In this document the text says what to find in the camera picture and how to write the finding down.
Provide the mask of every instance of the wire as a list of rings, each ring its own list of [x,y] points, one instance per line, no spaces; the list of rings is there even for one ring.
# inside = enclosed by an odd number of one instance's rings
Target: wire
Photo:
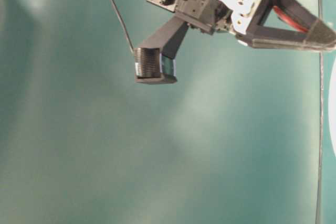
[[[297,31],[300,31],[302,33],[307,33],[308,29],[301,26],[300,24],[296,23],[291,17],[289,17],[283,10],[281,10],[278,6],[274,6],[273,10],[278,15],[278,17],[291,27],[295,28]]]
[[[131,42],[130,35],[127,32],[125,22],[124,22],[124,20],[122,19],[121,15],[120,15],[120,12],[119,12],[119,10],[117,8],[117,5],[116,5],[115,1],[114,0],[110,0],[110,1],[111,1],[111,4],[112,4],[112,7],[113,7],[114,11],[116,12],[118,20],[119,20],[119,22],[121,24],[121,27],[122,27],[123,31],[124,31],[126,40],[127,40],[128,44],[129,44],[131,52],[133,54],[134,53],[134,48],[133,48],[133,45],[132,45],[132,42]]]

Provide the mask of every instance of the black cable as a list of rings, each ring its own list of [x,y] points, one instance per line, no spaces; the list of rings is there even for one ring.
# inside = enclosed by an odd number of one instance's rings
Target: black cable
[[[129,44],[131,52],[133,54],[134,53],[134,48],[133,48],[133,45],[132,45],[132,42],[131,42],[131,38],[130,38],[128,32],[127,32],[125,22],[124,22],[124,20],[122,19],[121,15],[120,15],[120,12],[119,12],[119,10],[117,8],[117,5],[116,5],[115,1],[114,0],[110,0],[110,1],[111,1],[111,4],[112,4],[112,7],[113,7],[114,11],[117,14],[117,17],[118,17],[118,20],[119,20],[119,22],[121,24],[121,27],[124,30],[126,40],[127,40],[128,44]]]

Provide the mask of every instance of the teal surface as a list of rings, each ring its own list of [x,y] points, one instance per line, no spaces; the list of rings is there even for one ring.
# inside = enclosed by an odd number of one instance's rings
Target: teal surface
[[[335,0],[323,0],[324,19],[335,27]],[[322,223],[335,223],[336,220],[336,157],[333,151],[329,128],[329,86],[336,53],[324,55],[324,138],[322,165]]]
[[[171,17],[116,1],[135,44]],[[318,54],[192,30],[144,86],[108,0],[0,3],[0,223],[314,223]]]

